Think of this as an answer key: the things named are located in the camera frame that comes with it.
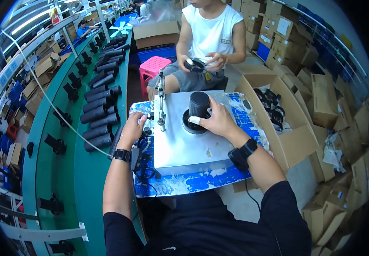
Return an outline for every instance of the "floor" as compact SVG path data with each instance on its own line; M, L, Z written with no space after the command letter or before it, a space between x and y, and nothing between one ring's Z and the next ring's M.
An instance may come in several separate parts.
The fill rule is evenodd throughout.
M239 82L242 74L237 69L238 65L263 65L263 61L257 56L248 54L246 61L242 64L227 65L225 69L225 76L229 78L226 92L233 92L236 85ZM146 97L141 95L140 79L135 67L129 70L128 74L128 87L127 87L127 106L131 106L135 102L146 101ZM305 204L314 195L314 189L317 186L314 172L308 158L304 159L297 165L289 169L287 174L287 180L297 198L297 207L299 210L305 206ZM227 205L229 211L231 211L234 217L238 220L245 220L249 222L258 222L259 210L256 203L244 192L233 191L232 185L223 186L216 189L216 192L220 195L223 203ZM250 190L249 193L259 203L263 198L263 193L259 189Z

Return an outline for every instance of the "pink plastic stool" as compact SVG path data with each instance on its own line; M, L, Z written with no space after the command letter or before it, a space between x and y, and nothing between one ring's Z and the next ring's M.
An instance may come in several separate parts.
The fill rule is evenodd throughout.
M159 69L164 69L169 64L172 64L172 61L170 59L153 56L140 65L139 74L143 97L146 97L146 95L148 94L148 91L146 90L147 82L149 82L150 79L158 76Z
M18 128L9 124L5 135L7 135L7 137L10 138L12 141L15 141L17 133L18 133Z

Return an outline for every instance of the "ceiling light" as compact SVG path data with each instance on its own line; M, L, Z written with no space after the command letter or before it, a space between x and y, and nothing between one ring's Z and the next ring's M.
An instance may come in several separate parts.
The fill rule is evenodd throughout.
M24 22L22 25L20 25L19 27L15 28L12 32L11 32L11 35L17 33L19 30L21 30L23 27L25 27L26 25L28 25L29 23L33 22L34 20L36 20L37 18L49 13L51 11L51 9L48 9L38 15L36 15L35 17L33 18L30 18L28 21Z

